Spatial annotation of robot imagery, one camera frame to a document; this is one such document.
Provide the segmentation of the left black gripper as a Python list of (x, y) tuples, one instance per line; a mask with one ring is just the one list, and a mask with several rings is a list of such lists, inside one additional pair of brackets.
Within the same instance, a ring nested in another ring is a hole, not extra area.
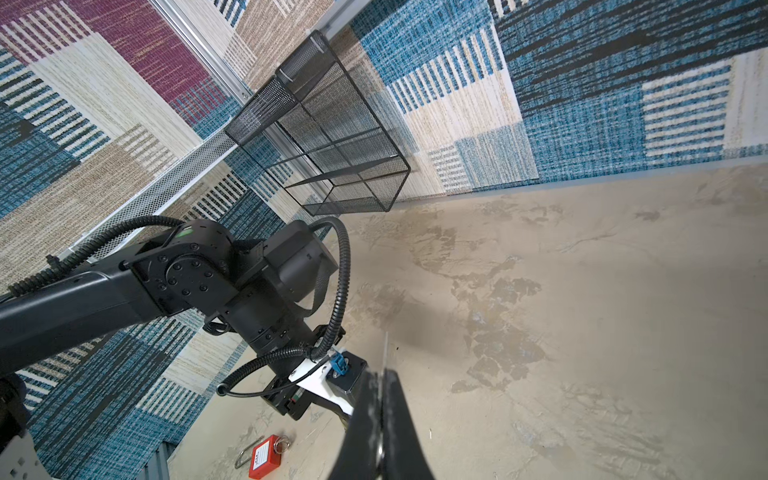
[[(338, 344), (341, 341), (341, 339), (344, 337), (344, 335), (345, 335), (345, 330), (344, 328), (341, 328), (340, 333), (337, 335), (337, 339), (335, 340), (333, 347), (339, 349)], [(335, 413), (342, 421), (343, 426), (347, 427), (347, 424), (351, 416), (344, 415), (342, 412), (340, 412), (336, 408), (330, 409), (331, 404), (329, 402), (299, 387), (295, 383), (290, 382), (288, 379), (290, 374), (286, 377), (276, 376), (268, 384), (267, 386), (268, 390), (272, 390), (272, 389), (277, 390), (276, 393), (272, 393), (264, 397), (264, 400), (269, 405), (271, 405), (279, 414), (287, 415), (291, 419), (298, 421), (304, 415), (307, 409), (312, 404), (314, 404)]]

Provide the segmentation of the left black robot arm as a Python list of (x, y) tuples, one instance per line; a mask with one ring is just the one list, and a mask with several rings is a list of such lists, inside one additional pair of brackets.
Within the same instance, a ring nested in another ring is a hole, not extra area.
[(297, 220), (267, 239), (235, 239), (211, 220), (141, 216), (97, 233), (12, 284), (1, 298), (1, 441), (26, 430), (19, 371), (122, 328), (196, 310), (205, 330), (234, 332), (256, 358), (229, 374), (221, 396), (261, 368), (265, 398), (298, 389), (297, 368), (319, 368), (343, 335), (351, 245), (336, 217)]

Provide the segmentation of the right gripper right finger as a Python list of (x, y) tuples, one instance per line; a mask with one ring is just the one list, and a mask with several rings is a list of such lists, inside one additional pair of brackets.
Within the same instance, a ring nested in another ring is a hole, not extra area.
[(434, 479), (424, 456), (398, 374), (383, 372), (382, 400), (382, 479)]

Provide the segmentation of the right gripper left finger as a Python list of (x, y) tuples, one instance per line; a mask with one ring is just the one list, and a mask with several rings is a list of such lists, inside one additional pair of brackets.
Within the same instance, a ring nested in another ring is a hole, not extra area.
[(382, 441), (380, 376), (366, 371), (362, 390), (329, 479), (378, 479)]

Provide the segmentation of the red padlock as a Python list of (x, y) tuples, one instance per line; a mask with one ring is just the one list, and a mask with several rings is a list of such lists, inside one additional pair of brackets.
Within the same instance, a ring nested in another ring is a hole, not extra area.
[(282, 455), (290, 446), (291, 440), (285, 436), (259, 437), (240, 451), (234, 467), (247, 466), (249, 479), (264, 479), (281, 465)]

